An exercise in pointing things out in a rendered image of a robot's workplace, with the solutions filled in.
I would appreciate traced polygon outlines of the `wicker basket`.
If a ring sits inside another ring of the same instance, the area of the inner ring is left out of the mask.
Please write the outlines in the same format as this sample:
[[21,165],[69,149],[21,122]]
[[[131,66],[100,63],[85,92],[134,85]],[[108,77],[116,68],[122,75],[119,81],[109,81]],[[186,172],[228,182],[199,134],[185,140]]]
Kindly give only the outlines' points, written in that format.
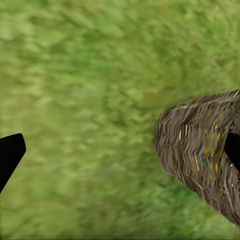
[[240,89],[179,102],[164,111],[152,142],[162,170],[240,230],[240,179],[224,152],[240,135]]

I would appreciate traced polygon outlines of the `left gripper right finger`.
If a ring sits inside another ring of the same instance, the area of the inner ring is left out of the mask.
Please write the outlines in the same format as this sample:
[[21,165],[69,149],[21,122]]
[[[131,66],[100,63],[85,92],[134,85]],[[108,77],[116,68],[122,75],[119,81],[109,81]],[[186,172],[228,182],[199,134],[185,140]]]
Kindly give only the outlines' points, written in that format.
[[224,151],[240,173],[240,135],[229,133],[224,146]]

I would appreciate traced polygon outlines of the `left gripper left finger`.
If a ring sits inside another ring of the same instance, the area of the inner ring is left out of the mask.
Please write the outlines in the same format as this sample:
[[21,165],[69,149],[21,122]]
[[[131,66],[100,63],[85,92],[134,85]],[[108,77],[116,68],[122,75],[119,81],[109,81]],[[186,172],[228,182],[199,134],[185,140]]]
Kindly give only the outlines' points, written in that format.
[[0,193],[26,152],[21,133],[0,138]]

